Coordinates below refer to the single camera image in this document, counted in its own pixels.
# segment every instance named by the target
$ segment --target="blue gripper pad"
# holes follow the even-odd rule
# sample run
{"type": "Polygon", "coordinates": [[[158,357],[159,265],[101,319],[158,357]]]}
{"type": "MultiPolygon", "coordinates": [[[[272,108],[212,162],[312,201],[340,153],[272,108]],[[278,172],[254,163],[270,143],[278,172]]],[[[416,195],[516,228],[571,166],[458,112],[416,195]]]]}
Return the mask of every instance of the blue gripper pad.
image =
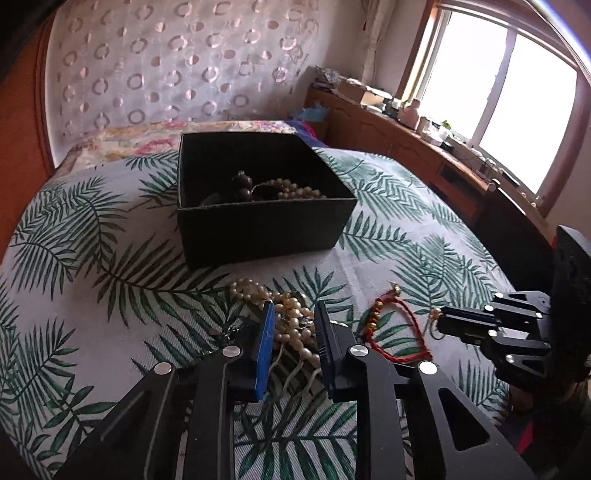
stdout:
{"type": "Polygon", "coordinates": [[[259,328],[251,358],[256,361],[256,400],[260,401],[267,390],[269,380],[269,366],[273,351],[273,337],[275,335],[275,306],[272,302],[265,303],[263,310],[264,324],[259,328]]]}

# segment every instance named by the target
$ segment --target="open box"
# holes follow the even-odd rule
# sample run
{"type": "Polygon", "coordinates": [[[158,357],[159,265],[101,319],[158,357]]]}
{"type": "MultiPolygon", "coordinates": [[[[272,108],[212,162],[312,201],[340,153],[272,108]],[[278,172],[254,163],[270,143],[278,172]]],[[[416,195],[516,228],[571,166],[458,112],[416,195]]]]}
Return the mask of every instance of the open box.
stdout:
{"type": "Polygon", "coordinates": [[[357,200],[295,135],[183,134],[178,158],[178,225],[190,268],[334,247],[357,200]],[[243,170],[257,185],[290,179],[325,199],[199,206],[243,170]]]}

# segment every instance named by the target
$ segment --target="bed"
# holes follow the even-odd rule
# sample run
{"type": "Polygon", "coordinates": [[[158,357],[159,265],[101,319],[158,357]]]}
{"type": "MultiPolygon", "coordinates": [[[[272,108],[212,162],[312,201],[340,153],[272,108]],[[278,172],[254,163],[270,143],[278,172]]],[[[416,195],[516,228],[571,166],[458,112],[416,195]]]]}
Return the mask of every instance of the bed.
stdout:
{"type": "MultiPolygon", "coordinates": [[[[439,334],[428,313],[449,303],[482,307],[511,286],[463,222],[393,159],[316,147],[358,198],[332,250],[186,270],[175,216],[178,142],[182,132],[212,129],[297,130],[285,122],[105,129],[70,152],[23,214],[0,273],[0,423],[31,470],[51,478],[155,363],[185,366],[215,349],[212,327],[250,315],[242,303],[212,300],[238,277],[324,300],[355,332],[398,282],[434,361],[502,421],[507,385],[478,348],[439,334]]],[[[418,348],[399,310],[384,310],[376,340],[398,356],[418,348]]],[[[308,363],[281,395],[295,368],[286,352],[264,403],[237,409],[237,478],[353,479],[355,403],[333,405],[318,378],[304,389],[308,363]]],[[[401,424],[409,446],[404,417],[401,424]]],[[[407,468],[411,475],[410,448],[407,468]]]]}

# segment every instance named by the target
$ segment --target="wooden dresser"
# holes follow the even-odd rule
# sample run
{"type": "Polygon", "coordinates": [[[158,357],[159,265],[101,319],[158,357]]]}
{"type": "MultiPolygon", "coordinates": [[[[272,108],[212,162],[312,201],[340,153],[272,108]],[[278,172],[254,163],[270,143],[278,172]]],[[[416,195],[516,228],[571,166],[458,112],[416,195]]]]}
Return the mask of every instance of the wooden dresser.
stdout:
{"type": "Polygon", "coordinates": [[[306,107],[331,109],[325,143],[332,148],[396,159],[436,192],[468,225],[474,223],[488,185],[452,155],[423,141],[391,118],[331,93],[310,88],[306,107]]]}

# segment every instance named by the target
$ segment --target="metal screw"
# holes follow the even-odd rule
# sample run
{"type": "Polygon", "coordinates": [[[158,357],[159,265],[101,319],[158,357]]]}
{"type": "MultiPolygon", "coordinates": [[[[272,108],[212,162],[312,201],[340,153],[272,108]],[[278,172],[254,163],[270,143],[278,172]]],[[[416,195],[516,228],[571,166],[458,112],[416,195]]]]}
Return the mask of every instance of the metal screw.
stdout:
{"type": "Polygon", "coordinates": [[[172,371],[172,369],[173,366],[168,362],[160,362],[154,367],[154,373],[156,375],[167,375],[172,371]]]}
{"type": "Polygon", "coordinates": [[[349,352],[351,352],[351,355],[353,356],[365,356],[369,353],[369,350],[363,345],[353,345],[349,349],[349,352]]]}
{"type": "Polygon", "coordinates": [[[437,373],[437,365],[429,361],[419,363],[418,369],[425,375],[434,375],[437,373]]]}
{"type": "Polygon", "coordinates": [[[240,350],[240,347],[239,346],[236,346],[236,345],[228,345],[227,347],[224,347],[224,349],[222,350],[222,355],[231,358],[233,356],[240,355],[241,352],[242,351],[240,350]]]}

